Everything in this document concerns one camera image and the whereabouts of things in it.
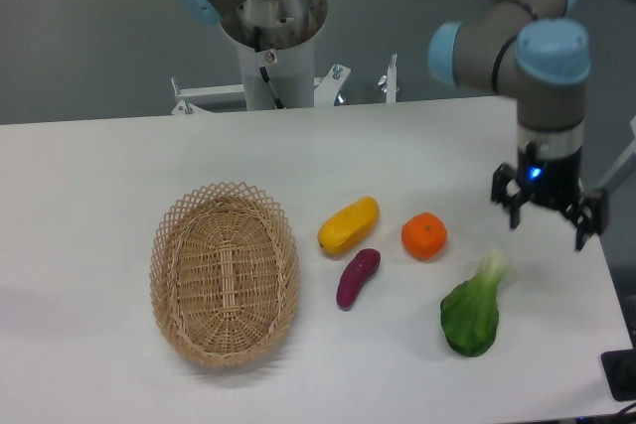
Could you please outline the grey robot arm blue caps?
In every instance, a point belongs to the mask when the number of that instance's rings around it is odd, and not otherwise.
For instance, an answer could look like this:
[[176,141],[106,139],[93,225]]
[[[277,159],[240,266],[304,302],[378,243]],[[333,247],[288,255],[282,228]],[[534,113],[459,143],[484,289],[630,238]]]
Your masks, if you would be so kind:
[[[251,110],[331,106],[345,74],[314,79],[314,40],[326,0],[178,0],[200,24],[220,26],[236,45]],[[520,221],[524,204],[560,212],[583,247],[608,224],[608,196],[579,180],[585,91],[590,72],[586,30],[568,18],[577,0],[493,0],[473,24],[446,23],[427,50],[430,74],[512,98],[518,161],[493,175],[491,198]]]

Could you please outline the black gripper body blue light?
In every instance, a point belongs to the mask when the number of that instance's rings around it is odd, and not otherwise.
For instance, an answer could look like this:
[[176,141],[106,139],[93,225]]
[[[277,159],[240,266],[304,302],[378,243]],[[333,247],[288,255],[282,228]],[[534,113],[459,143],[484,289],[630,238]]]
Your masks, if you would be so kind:
[[554,211],[578,200],[581,149],[557,159],[541,159],[534,143],[518,151],[516,183],[525,202]]

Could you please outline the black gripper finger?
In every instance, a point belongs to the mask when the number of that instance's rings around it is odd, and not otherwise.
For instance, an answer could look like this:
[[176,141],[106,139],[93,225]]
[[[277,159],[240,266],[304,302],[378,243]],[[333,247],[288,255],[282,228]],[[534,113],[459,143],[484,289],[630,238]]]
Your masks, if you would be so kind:
[[502,163],[493,173],[491,202],[500,205],[509,215],[510,229],[516,229],[521,222],[521,206],[525,196],[521,190],[511,194],[508,187],[516,185],[517,170],[508,163]]
[[574,249],[581,251],[594,235],[601,235],[609,224],[609,193],[605,188],[579,192],[561,214],[575,227]]

